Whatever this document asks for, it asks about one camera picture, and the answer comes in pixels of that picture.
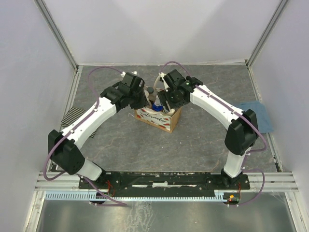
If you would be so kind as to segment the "black white striped cloth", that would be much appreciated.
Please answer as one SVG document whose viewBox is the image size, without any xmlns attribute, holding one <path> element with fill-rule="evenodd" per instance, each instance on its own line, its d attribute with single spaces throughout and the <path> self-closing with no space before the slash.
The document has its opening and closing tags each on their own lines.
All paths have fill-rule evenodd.
<svg viewBox="0 0 309 232">
<path fill-rule="evenodd" d="M 73 106 L 67 111 L 67 113 L 61 120 L 61 128 L 64 129 L 70 126 L 72 123 L 78 120 L 85 112 L 86 110 Z"/>
</svg>

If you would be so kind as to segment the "watermelon print canvas bag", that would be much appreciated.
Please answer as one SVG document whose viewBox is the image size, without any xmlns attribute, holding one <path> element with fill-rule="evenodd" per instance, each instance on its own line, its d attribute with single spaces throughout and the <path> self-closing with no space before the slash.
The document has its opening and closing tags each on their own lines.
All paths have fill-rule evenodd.
<svg viewBox="0 0 309 232">
<path fill-rule="evenodd" d="M 154 85 L 152 86 L 157 91 L 157 94 L 159 91 L 164 90 L 164 88 L 156 87 L 161 77 L 163 77 L 162 72 L 159 73 L 158 77 L 156 78 L 154 82 Z M 139 121 L 142 121 L 154 127 L 160 128 L 161 130 L 164 130 L 166 132 L 172 133 L 179 121 L 179 118 L 182 112 L 182 107 L 176 109 L 176 112 L 173 116 L 165 115 L 165 112 L 167 111 L 165 111 L 164 109 L 162 112 L 156 112 L 152 110 L 152 106 L 151 106 L 151 108 L 144 107 L 138 110 L 134 110 L 134 115 L 135 115 L 135 118 Z"/>
</svg>

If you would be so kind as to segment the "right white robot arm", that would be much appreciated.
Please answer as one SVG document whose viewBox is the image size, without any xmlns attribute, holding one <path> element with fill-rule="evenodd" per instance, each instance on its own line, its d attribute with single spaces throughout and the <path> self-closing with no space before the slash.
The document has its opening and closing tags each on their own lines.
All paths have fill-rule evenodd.
<svg viewBox="0 0 309 232">
<path fill-rule="evenodd" d="M 250 152 L 257 140 L 256 114 L 227 103 L 194 77 L 171 77 L 161 72 L 156 79 L 156 82 L 159 81 L 164 83 L 164 90 L 158 92 L 158 97 L 166 109 L 192 103 L 207 111 L 225 127 L 228 156 L 221 183 L 226 189 L 232 189 L 239 182 L 238 175 L 242 172 L 246 153 Z"/>
</svg>

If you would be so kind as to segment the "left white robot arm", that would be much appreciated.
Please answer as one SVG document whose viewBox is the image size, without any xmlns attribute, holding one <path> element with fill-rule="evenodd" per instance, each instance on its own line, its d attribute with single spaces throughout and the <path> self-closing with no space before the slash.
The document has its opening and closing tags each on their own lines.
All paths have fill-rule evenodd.
<svg viewBox="0 0 309 232">
<path fill-rule="evenodd" d="M 80 118 L 62 131 L 52 130 L 48 135 L 47 161 L 53 161 L 64 173 L 78 175 L 95 188 L 106 185 L 105 170 L 89 161 L 81 153 L 90 135 L 107 119 L 130 106 L 139 109 L 148 104 L 144 81 L 119 81 L 97 95 L 96 102 Z"/>
</svg>

